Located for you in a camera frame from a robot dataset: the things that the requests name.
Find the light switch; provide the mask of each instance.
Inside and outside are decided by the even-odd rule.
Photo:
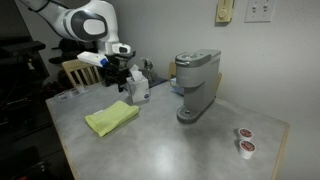
[[[219,0],[216,22],[230,22],[233,14],[234,0]]]
[[[244,22],[271,22],[276,0],[249,0]]]

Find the table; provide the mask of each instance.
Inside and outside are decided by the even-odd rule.
[[[183,97],[169,83],[150,89],[130,121],[100,138],[84,117],[122,100],[117,86],[89,86],[90,92],[59,103],[46,101],[75,179],[83,180],[206,180],[275,179],[289,125],[221,99],[192,125],[177,121]],[[257,152],[241,158],[236,130],[254,132]]]

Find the white wall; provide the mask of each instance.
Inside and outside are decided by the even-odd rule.
[[[279,179],[320,178],[320,1],[278,0],[271,23],[215,25],[217,0],[113,0],[119,38],[166,77],[175,55],[222,51],[218,97],[290,123]]]
[[[40,41],[46,45],[46,49],[39,51],[39,53],[50,76],[56,76],[62,68],[60,65],[51,64],[49,59],[61,56],[62,52],[60,50],[51,49],[59,45],[61,38],[39,15],[29,11],[28,7],[19,0],[15,0],[15,2],[33,40]]]

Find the dark floor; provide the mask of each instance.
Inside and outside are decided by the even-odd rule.
[[[17,173],[14,170],[20,171],[19,165],[28,164],[27,161],[29,165],[37,161],[48,162],[48,170],[57,179],[73,179],[45,99],[40,94],[42,80],[38,78],[31,82],[33,88],[30,106],[16,110],[7,119],[9,123],[0,125],[0,180],[6,179],[4,174],[11,173],[6,168]],[[28,154],[18,156],[31,147],[37,151],[38,157]]]

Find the coffee pod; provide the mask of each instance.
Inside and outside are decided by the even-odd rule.
[[[257,150],[256,146],[250,141],[241,140],[239,146],[240,156],[244,159],[250,159]]]
[[[253,137],[253,133],[249,129],[246,129],[246,128],[238,129],[239,140],[250,141],[252,137]]]

